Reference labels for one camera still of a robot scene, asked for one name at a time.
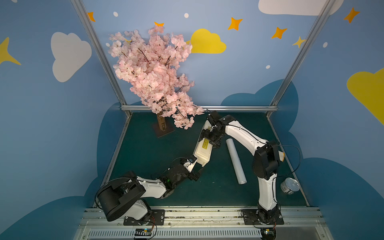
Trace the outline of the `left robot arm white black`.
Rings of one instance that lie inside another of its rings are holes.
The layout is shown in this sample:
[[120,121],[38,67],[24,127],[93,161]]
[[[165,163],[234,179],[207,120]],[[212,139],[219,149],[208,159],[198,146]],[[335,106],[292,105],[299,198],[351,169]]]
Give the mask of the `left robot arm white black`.
[[95,204],[104,211],[109,222],[123,216],[138,222],[151,222],[153,211],[146,198],[165,199],[184,180],[197,181],[201,175],[201,172],[193,171],[197,157],[181,157],[178,160],[155,180],[144,179],[128,171],[122,177],[107,182],[96,193]]

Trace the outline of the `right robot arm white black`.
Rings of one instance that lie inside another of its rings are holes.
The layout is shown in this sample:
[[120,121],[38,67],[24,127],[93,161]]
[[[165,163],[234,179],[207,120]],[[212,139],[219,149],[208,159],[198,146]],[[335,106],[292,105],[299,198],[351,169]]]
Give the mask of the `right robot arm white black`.
[[233,116],[221,117],[216,111],[208,114],[211,125],[209,130],[201,132],[200,139],[207,139],[214,147],[221,146],[221,138],[225,135],[233,137],[253,155],[252,169],[259,182],[259,216],[269,223],[281,212],[276,199],[276,178],[280,162],[285,154],[279,151],[277,144],[261,139],[240,124]]

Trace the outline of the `white plastic wrap roll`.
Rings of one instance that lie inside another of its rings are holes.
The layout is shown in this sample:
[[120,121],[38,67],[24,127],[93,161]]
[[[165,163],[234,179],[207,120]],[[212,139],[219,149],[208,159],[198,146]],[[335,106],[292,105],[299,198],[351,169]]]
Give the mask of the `white plastic wrap roll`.
[[231,157],[231,161],[233,164],[233,168],[236,174],[236,178],[239,185],[244,185],[247,183],[247,179],[240,161],[240,158],[238,156],[238,152],[236,150],[235,144],[233,139],[227,139],[226,144],[229,150],[229,154]]

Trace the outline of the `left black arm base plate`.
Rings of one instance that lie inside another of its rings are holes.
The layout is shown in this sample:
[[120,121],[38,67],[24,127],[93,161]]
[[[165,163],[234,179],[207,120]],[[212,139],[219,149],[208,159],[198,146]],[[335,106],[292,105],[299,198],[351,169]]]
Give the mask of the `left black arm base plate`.
[[165,220],[165,210],[150,210],[141,219],[135,220],[125,217],[124,226],[163,226]]

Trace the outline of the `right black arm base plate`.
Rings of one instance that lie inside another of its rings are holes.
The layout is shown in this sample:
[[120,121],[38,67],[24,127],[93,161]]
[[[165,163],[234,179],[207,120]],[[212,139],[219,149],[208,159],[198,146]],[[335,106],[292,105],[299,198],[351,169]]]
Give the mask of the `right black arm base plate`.
[[283,216],[278,207],[272,210],[242,209],[241,216],[245,225],[284,225]]

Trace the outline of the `cream plastic wrap dispenser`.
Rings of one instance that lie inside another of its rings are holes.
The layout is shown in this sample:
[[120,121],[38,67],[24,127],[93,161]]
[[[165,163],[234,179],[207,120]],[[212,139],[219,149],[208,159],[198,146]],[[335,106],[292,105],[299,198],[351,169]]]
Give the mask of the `cream plastic wrap dispenser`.
[[198,142],[193,153],[193,156],[196,158],[196,163],[200,164],[202,167],[210,161],[213,149],[213,145],[210,141],[203,136],[203,131],[208,130],[208,132],[210,132],[211,129],[212,125],[206,120],[199,134]]

